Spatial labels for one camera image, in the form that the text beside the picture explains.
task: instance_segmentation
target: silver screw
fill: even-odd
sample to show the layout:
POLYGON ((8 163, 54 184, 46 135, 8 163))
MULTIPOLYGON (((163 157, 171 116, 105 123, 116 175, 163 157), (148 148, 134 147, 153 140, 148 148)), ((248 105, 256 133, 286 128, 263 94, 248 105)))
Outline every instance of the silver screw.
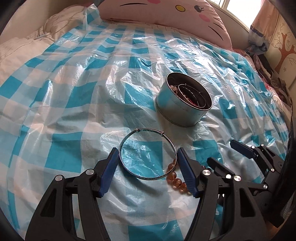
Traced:
POLYGON ((94 170, 93 169, 88 169, 86 170, 86 175, 93 175, 94 174, 94 170))
POLYGON ((61 175, 57 175, 55 178, 54 178, 56 181, 60 181, 63 179, 63 176, 61 175))
POLYGON ((235 175, 233 177, 233 179, 236 180, 237 182, 240 182, 242 178, 240 176, 238 176, 238 175, 235 175))
POLYGON ((208 169, 205 169, 202 171, 203 175, 208 176, 211 174, 211 172, 208 169))

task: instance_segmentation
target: window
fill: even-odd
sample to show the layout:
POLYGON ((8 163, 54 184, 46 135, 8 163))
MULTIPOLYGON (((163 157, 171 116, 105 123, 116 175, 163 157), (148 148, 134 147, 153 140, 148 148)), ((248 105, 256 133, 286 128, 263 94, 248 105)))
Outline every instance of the window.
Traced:
POLYGON ((256 18, 263 0, 210 0, 222 9, 232 13, 248 28, 256 18))

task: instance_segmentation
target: hello kitty headboard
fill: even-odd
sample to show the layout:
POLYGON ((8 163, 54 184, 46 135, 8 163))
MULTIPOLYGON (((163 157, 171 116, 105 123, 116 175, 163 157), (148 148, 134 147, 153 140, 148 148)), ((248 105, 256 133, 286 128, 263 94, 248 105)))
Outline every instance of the hello kitty headboard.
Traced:
POLYGON ((102 19, 169 26, 232 50, 221 18, 206 0, 105 0, 98 9, 102 19))

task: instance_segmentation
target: bracelet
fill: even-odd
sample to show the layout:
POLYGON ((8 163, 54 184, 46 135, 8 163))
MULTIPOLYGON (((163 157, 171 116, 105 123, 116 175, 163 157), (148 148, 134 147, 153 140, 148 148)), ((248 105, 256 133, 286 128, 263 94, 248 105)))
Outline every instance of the bracelet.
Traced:
POLYGON ((177 151, 176 151, 176 148, 175 146, 173 145, 173 143, 171 142, 171 140, 164 134, 163 131, 158 131, 158 130, 154 130, 154 129, 150 129, 150 128, 141 128, 141 129, 138 129, 136 128, 135 130, 133 130, 132 132, 130 132, 129 134, 127 134, 123 140, 121 141, 120 145, 119 145, 119 158, 120 158, 120 161, 124 167, 125 170, 127 170, 130 174, 132 174, 133 176, 135 176, 136 178, 138 179, 142 179, 142 180, 148 180, 148 181, 152 181, 152 180, 158 180, 158 179, 161 179, 163 177, 166 177, 168 176, 171 172, 173 172, 174 168, 176 167, 177 165, 177 151), (122 160, 122 147, 123 147, 123 144, 125 143, 125 141, 132 135, 132 134, 135 134, 135 133, 139 133, 140 131, 150 131, 150 132, 154 132, 154 133, 157 133, 159 134, 160 136, 164 137, 168 143, 171 145, 173 151, 174 151, 174 154, 175 154, 175 159, 174 159, 174 163, 172 166, 171 169, 168 169, 167 173, 165 173, 164 175, 161 175, 161 176, 158 176, 158 177, 142 177, 142 176, 139 176, 133 172, 131 172, 126 166, 125 164, 123 163, 123 160, 122 160))

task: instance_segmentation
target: pink cheek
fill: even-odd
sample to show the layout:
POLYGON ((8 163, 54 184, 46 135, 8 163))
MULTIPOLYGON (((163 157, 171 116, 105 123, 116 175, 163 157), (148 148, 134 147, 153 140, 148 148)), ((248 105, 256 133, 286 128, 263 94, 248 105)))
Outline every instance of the pink cheek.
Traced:
POLYGON ((160 0, 147 0, 149 3, 159 4, 160 0))
POLYGON ((210 22, 211 20, 206 16, 206 15, 203 15, 203 14, 199 14, 199 16, 200 16, 200 18, 202 19, 202 20, 204 20, 205 22, 210 22))

